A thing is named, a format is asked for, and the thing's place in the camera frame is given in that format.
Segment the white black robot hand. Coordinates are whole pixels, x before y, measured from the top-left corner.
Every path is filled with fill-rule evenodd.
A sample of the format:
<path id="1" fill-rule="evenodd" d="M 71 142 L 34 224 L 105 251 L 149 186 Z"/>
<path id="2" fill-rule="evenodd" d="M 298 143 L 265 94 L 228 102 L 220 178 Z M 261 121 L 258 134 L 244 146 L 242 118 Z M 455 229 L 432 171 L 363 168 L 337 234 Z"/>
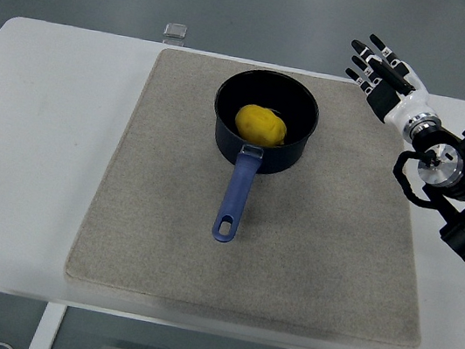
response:
<path id="1" fill-rule="evenodd" d="M 439 124 L 428 104 L 429 93 L 413 68 L 376 35 L 370 41 L 375 49 L 360 40 L 351 41 L 354 67 L 345 72 L 362 89 L 375 116 L 404 134 L 423 122 Z"/>

